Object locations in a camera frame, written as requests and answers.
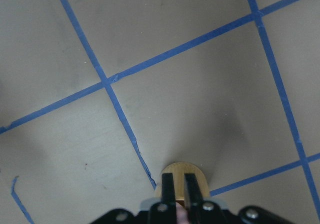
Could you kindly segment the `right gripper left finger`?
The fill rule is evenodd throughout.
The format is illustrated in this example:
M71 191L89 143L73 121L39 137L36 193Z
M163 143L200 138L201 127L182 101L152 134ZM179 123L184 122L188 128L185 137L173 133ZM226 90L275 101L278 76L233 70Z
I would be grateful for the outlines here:
M161 176L161 202L166 205L175 205L176 195L172 173L163 173Z

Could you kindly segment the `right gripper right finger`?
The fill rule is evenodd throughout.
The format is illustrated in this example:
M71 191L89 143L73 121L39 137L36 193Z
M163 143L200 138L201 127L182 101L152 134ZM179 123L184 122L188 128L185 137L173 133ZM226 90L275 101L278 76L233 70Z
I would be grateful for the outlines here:
M184 174L184 205L197 207L203 202L203 195L194 173Z

